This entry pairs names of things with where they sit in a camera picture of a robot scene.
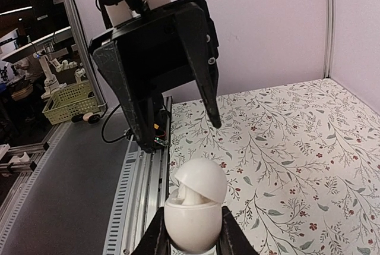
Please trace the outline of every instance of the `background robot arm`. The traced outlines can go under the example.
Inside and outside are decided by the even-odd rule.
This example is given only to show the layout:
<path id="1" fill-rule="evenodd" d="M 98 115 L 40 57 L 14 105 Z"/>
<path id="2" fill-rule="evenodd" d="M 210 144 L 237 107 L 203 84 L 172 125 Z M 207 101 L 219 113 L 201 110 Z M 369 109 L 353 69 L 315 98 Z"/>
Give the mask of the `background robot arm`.
<path id="1" fill-rule="evenodd" d="M 93 39 L 89 51 L 118 97 L 139 146 L 148 153 L 154 150 L 162 93 L 193 80 L 211 123 L 219 128 L 219 44 L 206 1 L 99 2 L 113 28 Z"/>

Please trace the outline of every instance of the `white partition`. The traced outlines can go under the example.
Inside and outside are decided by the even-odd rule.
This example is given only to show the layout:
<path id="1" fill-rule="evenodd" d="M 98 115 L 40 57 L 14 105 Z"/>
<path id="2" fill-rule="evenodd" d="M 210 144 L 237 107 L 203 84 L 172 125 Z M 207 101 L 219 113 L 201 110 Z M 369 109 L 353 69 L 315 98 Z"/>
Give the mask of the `white partition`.
<path id="1" fill-rule="evenodd" d="M 335 0 L 332 78 L 380 112 L 380 0 Z"/>
<path id="2" fill-rule="evenodd" d="M 219 94 L 322 77 L 326 0 L 206 0 L 220 42 Z M 104 30 L 95 0 L 76 0 L 88 39 Z M 166 93 L 199 98 L 194 82 Z"/>

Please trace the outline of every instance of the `red flower print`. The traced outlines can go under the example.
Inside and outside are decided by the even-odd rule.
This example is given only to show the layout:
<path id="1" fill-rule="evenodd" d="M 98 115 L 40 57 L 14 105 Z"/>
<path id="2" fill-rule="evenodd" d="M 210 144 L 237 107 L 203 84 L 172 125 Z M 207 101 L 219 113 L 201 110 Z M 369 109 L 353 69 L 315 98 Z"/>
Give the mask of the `red flower print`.
<path id="1" fill-rule="evenodd" d="M 318 229 L 318 227 L 316 226 L 316 223 L 310 223 L 309 228 L 310 228 L 311 230 L 313 230 L 313 231 Z"/>

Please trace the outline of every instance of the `gray table surface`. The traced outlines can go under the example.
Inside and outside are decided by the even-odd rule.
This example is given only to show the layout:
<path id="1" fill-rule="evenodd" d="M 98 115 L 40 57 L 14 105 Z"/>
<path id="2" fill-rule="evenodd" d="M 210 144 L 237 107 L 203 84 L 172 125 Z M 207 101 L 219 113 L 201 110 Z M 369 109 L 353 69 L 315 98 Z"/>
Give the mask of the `gray table surface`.
<path id="1" fill-rule="evenodd" d="M 71 124 L 34 183 L 2 254 L 101 254 L 127 140 L 102 142 L 100 129 Z M 122 114 L 109 139 L 127 127 Z"/>

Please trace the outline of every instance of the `floral tablecloth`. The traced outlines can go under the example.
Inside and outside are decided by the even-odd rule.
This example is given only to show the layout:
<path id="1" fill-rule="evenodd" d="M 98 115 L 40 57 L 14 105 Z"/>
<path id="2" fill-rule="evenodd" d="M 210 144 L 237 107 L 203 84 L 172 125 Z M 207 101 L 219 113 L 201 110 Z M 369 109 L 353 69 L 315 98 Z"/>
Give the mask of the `floral tablecloth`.
<path id="1" fill-rule="evenodd" d="M 179 166 L 205 157 L 225 170 L 225 204 L 257 252 L 380 254 L 376 113 L 330 79 L 221 96 L 218 106 L 216 130 L 201 100 L 173 105 L 171 189 Z"/>

